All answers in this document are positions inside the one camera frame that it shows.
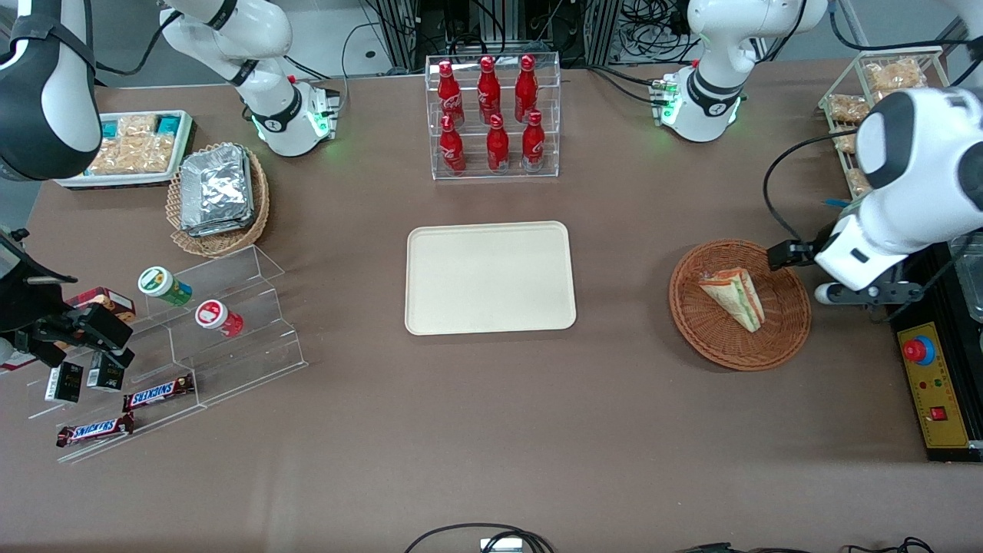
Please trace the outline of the left arm gripper black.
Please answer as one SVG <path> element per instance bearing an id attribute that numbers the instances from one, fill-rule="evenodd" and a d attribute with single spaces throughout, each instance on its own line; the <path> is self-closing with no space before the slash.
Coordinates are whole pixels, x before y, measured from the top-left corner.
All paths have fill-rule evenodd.
<path id="1" fill-rule="evenodd" d="M 784 240 L 777 243 L 768 249 L 771 270 L 815 265 L 816 256 L 825 245 L 825 240 Z"/>

